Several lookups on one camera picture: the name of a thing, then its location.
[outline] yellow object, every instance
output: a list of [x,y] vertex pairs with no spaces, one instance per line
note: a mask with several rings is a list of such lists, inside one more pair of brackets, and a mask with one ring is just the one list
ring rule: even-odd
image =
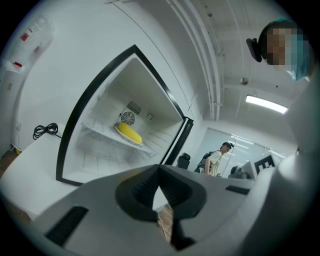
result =
[[118,126],[118,130],[122,132],[125,136],[130,138],[131,140],[141,144],[142,143],[142,138],[141,136],[136,133],[134,129],[132,129],[128,124],[122,122]]

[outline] refrigerator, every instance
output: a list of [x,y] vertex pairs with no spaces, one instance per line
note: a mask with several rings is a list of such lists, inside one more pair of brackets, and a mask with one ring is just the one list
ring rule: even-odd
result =
[[[142,144],[119,132],[120,123],[136,131]],[[133,45],[100,71],[76,103],[59,146],[56,180],[80,186],[143,166],[172,165],[192,126]]]

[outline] white countertop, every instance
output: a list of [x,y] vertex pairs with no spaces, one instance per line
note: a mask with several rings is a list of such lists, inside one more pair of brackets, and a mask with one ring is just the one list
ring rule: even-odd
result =
[[0,179],[3,196],[32,220],[77,189],[56,180],[60,142],[54,135],[42,135],[11,163]]

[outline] black cable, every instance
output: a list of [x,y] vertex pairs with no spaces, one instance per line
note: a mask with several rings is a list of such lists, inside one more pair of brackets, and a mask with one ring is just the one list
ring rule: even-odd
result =
[[43,125],[38,125],[36,128],[34,128],[32,137],[34,140],[36,140],[40,138],[43,134],[48,133],[62,139],[59,135],[57,135],[57,132],[58,132],[58,125],[55,122],[53,122],[47,125],[46,127],[44,127]]

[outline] person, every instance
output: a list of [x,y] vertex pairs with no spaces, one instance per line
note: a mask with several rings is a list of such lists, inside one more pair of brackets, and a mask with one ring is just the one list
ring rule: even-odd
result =
[[262,30],[259,40],[246,40],[252,57],[269,65],[278,65],[294,81],[310,78],[315,71],[316,56],[307,36],[298,25],[286,18],[270,22]]
[[225,153],[228,153],[231,147],[232,145],[230,143],[228,142],[223,143],[222,146],[220,147],[220,150],[213,152],[212,155],[205,160],[204,170],[201,173],[204,173],[205,175],[209,175],[209,176],[214,176],[214,177],[218,176],[221,157]]

